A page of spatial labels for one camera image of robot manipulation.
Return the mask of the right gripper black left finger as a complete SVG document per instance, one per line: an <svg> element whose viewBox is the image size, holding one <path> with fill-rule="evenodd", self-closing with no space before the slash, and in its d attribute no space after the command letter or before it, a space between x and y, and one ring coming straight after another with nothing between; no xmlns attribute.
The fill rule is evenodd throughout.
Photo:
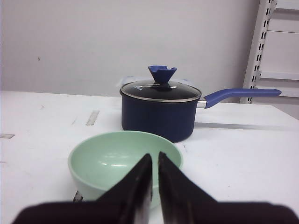
<svg viewBox="0 0 299 224"><path fill-rule="evenodd" d="M96 202L98 224L147 224L152 199L152 158L145 154Z"/></svg>

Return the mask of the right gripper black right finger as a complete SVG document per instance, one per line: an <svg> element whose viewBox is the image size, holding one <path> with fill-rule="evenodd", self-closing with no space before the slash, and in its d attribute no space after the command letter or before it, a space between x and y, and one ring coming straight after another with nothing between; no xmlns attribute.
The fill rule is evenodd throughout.
<svg viewBox="0 0 299 224"><path fill-rule="evenodd" d="M211 224L209 209L217 203L160 152L159 195L165 224Z"/></svg>

